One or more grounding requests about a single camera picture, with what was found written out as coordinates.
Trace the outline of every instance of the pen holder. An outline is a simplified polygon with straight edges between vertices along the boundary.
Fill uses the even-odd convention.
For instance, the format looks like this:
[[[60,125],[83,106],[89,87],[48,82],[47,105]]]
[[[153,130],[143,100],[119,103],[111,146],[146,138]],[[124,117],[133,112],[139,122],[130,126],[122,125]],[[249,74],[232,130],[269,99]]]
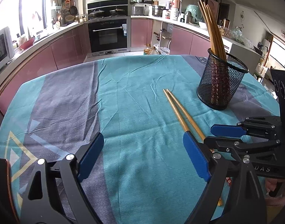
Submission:
[[[208,49],[208,53],[197,96],[208,107],[224,110],[249,70],[243,62],[228,53],[227,61],[218,58],[211,49]]]

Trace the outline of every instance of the microwave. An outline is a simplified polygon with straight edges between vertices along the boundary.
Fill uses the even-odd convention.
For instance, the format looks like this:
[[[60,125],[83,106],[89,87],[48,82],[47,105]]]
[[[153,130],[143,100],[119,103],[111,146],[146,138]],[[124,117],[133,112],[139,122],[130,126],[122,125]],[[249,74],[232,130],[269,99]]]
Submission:
[[[0,30],[0,69],[15,55],[9,27]]]

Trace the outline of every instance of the pair of chopsticks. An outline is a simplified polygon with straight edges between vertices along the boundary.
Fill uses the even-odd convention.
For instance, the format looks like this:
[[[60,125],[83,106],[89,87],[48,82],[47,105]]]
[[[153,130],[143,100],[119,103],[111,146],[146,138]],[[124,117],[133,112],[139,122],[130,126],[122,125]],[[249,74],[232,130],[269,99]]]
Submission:
[[[224,44],[222,42],[221,34],[217,26],[216,18],[214,18],[212,10],[202,0],[198,2],[200,10],[203,14],[205,23],[210,35],[211,50],[214,55],[220,59],[227,61],[226,52],[224,50]]]
[[[181,105],[181,103],[179,102],[179,100],[172,94],[172,92],[168,89],[163,89],[163,92],[165,94],[165,96],[167,97],[167,100],[169,101],[171,107],[173,108],[173,111],[175,112],[181,126],[183,127],[183,130],[186,132],[189,129],[188,125],[186,124],[185,120],[183,119],[182,115],[180,114],[180,112],[178,111],[176,105],[173,103],[173,100],[176,102],[176,104],[178,105],[178,107],[181,109],[181,111],[183,112],[183,114],[186,116],[187,120],[190,122],[190,124],[193,126],[193,128],[195,129],[195,131],[199,134],[199,136],[201,137],[202,141],[204,141],[204,139],[206,138],[204,133],[202,132],[202,130],[198,127],[197,123],[195,123],[195,121],[193,120],[193,118],[189,115],[189,113],[186,111],[186,109],[183,107],[183,105]],[[218,206],[222,206],[222,200],[221,197],[219,198],[218,201]]]

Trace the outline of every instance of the white bowl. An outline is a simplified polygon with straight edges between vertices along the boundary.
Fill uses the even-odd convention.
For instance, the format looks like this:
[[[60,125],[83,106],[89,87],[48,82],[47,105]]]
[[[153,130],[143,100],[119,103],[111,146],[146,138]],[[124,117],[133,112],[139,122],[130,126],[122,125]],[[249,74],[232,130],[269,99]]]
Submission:
[[[207,29],[206,23],[199,22],[199,25],[200,25],[200,28],[201,28],[201,29]]]

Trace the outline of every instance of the red bowl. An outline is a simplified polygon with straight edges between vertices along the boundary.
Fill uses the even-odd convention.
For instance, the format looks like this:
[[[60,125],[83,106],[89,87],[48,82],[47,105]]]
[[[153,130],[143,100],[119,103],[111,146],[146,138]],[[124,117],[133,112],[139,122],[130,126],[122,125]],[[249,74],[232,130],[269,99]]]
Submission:
[[[27,40],[25,43],[20,45],[20,49],[25,50],[27,48],[29,48],[30,46],[32,46],[34,42],[34,37],[32,37],[30,40]]]

